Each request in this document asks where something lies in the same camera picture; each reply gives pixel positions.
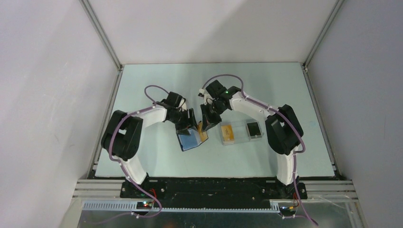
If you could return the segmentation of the orange card stack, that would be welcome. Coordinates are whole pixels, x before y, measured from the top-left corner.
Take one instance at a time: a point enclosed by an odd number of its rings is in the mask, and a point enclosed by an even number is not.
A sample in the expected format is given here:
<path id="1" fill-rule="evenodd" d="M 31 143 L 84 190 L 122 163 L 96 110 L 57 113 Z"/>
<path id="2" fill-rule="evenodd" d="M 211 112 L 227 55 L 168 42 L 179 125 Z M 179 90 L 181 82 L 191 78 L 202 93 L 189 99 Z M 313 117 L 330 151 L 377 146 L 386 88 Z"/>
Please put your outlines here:
<path id="1" fill-rule="evenodd" d="M 234 133 L 231 124 L 221 125 L 221 134 L 223 143 L 233 143 Z"/>

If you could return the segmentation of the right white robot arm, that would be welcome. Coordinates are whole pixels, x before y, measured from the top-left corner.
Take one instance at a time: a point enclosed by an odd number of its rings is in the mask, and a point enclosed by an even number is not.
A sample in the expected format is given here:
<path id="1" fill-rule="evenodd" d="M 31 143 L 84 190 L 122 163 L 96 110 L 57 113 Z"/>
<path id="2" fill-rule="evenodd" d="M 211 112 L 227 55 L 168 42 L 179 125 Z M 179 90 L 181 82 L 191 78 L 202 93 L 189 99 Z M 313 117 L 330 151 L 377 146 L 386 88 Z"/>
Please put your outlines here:
<path id="1" fill-rule="evenodd" d="M 298 147 L 304 146 L 302 127 L 293 108 L 287 104 L 275 107 L 255 100 L 243 91 L 232 86 L 226 88 L 218 80 L 205 84 L 199 90 L 201 104 L 202 130 L 207 131 L 221 121 L 221 114 L 227 110 L 236 111 L 263 121 L 269 146 L 277 156 L 276 186 L 277 194 L 284 199 L 290 198 L 296 191 L 293 181 L 297 177 L 295 154 Z"/>

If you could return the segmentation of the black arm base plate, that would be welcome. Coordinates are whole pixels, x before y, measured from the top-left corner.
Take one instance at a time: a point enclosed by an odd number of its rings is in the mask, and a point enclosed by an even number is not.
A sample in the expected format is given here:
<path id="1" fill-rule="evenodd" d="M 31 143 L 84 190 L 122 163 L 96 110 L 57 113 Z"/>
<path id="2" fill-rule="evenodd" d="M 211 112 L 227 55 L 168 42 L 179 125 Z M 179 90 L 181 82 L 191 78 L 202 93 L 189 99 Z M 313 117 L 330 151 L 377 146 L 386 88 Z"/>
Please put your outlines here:
<path id="1" fill-rule="evenodd" d="M 130 181 L 122 183 L 123 199 L 156 197 L 163 208 L 263 209 L 270 200 L 307 199 L 304 183 L 283 185 L 274 177 L 267 178 L 174 178 L 147 177 L 139 190 Z"/>

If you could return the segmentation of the blue card holder wallet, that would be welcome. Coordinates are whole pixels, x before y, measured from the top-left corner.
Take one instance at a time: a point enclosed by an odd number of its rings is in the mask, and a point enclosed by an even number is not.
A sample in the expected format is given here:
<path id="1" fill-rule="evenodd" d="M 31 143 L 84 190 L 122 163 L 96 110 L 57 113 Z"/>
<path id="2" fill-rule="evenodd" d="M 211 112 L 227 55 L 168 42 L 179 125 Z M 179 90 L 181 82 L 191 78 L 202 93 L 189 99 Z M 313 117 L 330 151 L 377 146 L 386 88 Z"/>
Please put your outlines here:
<path id="1" fill-rule="evenodd" d="M 201 144 L 203 144 L 203 143 L 200 143 L 200 138 L 199 138 L 199 134 L 198 134 L 197 130 L 190 129 L 190 133 L 191 133 L 191 135 L 189 135 L 189 136 L 177 134 L 179 145 L 183 152 L 194 149 L 194 148 L 200 146 Z"/>

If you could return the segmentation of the controller board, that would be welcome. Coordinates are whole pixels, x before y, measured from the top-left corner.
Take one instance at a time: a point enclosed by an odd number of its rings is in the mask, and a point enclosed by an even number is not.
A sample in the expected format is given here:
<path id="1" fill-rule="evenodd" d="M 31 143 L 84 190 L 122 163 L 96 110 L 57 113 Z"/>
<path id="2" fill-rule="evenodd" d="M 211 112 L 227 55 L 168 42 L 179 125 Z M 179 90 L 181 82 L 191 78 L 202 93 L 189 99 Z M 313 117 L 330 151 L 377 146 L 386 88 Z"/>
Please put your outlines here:
<path id="1" fill-rule="evenodd" d="M 138 201 L 136 205 L 137 210 L 146 210 L 146 209 L 152 209 L 154 206 L 153 201 Z"/>
<path id="2" fill-rule="evenodd" d="M 285 206 L 281 206 L 280 208 L 279 208 L 279 210 L 281 211 L 281 212 L 289 212 L 289 211 L 296 211 L 298 209 L 298 207 L 297 206 L 289 206 L 289 207 L 285 207 Z"/>

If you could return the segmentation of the right controller board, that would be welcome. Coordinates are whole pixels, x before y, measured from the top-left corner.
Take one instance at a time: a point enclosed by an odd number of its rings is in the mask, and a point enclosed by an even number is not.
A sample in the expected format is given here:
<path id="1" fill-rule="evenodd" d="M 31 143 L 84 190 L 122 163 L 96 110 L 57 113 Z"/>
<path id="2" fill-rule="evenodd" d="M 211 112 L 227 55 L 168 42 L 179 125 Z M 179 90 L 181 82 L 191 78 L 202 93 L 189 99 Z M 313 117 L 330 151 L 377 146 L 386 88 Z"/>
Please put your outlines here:
<path id="1" fill-rule="evenodd" d="M 296 211 L 298 209 L 298 207 L 297 206 L 289 206 L 289 207 L 285 207 L 285 206 L 281 206 L 280 208 L 279 208 L 279 210 L 281 211 L 281 212 L 289 212 L 289 211 Z"/>

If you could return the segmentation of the orange credit card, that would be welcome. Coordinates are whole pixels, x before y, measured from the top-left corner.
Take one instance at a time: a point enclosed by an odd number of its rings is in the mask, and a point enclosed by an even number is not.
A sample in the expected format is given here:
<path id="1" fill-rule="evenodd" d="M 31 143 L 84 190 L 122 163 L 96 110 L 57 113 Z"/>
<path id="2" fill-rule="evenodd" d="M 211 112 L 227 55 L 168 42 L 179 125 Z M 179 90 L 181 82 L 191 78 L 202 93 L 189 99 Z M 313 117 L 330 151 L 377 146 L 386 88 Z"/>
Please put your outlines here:
<path id="1" fill-rule="evenodd" d="M 200 143 L 203 143 L 206 140 L 208 140 L 207 132 L 202 130 L 202 122 L 201 121 L 197 125 L 197 131 L 198 131 L 198 134 L 199 134 Z"/>

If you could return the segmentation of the left controller board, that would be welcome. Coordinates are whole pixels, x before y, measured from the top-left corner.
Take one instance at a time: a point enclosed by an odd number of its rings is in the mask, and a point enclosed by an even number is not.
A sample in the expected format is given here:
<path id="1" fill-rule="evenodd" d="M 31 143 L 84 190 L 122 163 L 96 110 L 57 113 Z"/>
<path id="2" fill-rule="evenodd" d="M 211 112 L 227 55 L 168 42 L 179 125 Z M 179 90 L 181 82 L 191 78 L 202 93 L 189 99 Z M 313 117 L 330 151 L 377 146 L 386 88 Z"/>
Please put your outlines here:
<path id="1" fill-rule="evenodd" d="M 137 210 L 146 210 L 146 209 L 152 209 L 154 206 L 153 201 L 138 201 L 136 205 Z"/>

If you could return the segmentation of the clear plastic card tray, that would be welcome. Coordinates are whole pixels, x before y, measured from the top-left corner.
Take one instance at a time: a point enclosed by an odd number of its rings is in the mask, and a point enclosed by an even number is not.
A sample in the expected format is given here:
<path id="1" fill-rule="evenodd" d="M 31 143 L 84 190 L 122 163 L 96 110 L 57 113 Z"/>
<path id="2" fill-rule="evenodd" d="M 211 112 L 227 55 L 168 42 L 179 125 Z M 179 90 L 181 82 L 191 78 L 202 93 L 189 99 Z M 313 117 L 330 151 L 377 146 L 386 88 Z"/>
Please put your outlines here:
<path id="1" fill-rule="evenodd" d="M 232 145 L 232 144 L 237 144 L 237 143 L 249 143 L 249 142 L 260 140 L 264 135 L 260 124 L 259 124 L 259 126 L 260 126 L 260 130 L 261 130 L 261 137 L 260 138 L 250 138 L 248 136 L 246 125 L 247 125 L 247 123 L 252 123 L 252 122 L 258 122 L 258 121 L 254 120 L 254 119 L 246 119 L 246 120 L 241 120 L 241 121 L 221 122 L 220 126 L 219 126 L 220 133 L 221 133 L 221 125 L 231 124 L 233 133 L 234 133 L 234 139 L 235 139 L 234 142 L 232 142 L 232 143 L 223 143 L 222 134 L 221 134 L 222 144 L 223 145 Z"/>

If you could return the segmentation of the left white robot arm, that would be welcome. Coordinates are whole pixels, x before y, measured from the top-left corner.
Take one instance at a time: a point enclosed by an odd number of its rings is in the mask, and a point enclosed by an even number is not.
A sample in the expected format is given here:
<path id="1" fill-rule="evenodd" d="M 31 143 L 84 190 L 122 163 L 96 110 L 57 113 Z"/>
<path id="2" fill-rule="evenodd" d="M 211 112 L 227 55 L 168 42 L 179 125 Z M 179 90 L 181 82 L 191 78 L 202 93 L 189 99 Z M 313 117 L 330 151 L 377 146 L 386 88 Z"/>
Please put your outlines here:
<path id="1" fill-rule="evenodd" d="M 142 130 L 164 122 L 173 123 L 176 134 L 190 135 L 190 129 L 197 129 L 194 109 L 188 108 L 186 98 L 169 92 L 165 99 L 153 102 L 150 107 L 131 113 L 114 111 L 101 139 L 109 159 L 119 164 L 125 177 L 133 183 L 132 192 L 139 198 L 150 192 L 150 184 L 144 181 L 148 174 L 136 155 Z"/>

